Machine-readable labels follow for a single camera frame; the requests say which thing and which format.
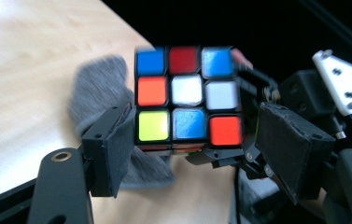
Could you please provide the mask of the multicoloured puzzle cube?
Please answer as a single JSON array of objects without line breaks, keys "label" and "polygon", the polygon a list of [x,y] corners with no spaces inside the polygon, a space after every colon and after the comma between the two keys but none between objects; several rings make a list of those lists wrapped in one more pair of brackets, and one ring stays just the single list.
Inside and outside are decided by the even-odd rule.
[{"label": "multicoloured puzzle cube", "polygon": [[230,48],[137,49],[134,99],[134,142],[143,151],[185,153],[243,144]]}]

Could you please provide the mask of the grey cloth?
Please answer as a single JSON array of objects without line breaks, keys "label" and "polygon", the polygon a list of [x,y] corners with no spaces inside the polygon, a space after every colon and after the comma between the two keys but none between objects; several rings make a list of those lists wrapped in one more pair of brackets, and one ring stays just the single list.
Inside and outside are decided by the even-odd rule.
[{"label": "grey cloth", "polygon": [[[112,105],[133,103],[134,93],[125,85],[127,75],[126,63],[119,55],[85,63],[78,69],[69,104],[78,135],[83,135]],[[134,147],[120,189],[166,188],[174,182],[170,157],[149,156]]]}]

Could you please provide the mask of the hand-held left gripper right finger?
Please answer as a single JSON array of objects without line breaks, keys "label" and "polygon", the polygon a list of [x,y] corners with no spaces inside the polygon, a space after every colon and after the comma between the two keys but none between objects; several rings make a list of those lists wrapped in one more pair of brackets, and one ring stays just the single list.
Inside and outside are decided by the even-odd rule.
[{"label": "hand-held left gripper right finger", "polygon": [[334,145],[334,137],[290,109],[260,105],[255,147],[293,203],[318,197],[321,168]]}]

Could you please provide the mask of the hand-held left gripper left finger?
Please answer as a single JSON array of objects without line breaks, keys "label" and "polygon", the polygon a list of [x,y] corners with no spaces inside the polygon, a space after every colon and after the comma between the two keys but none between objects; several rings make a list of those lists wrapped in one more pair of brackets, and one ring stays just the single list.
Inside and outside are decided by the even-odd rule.
[{"label": "hand-held left gripper left finger", "polygon": [[83,152],[94,171],[93,197],[118,195],[134,150],[134,112],[130,103],[112,105],[82,135]]}]

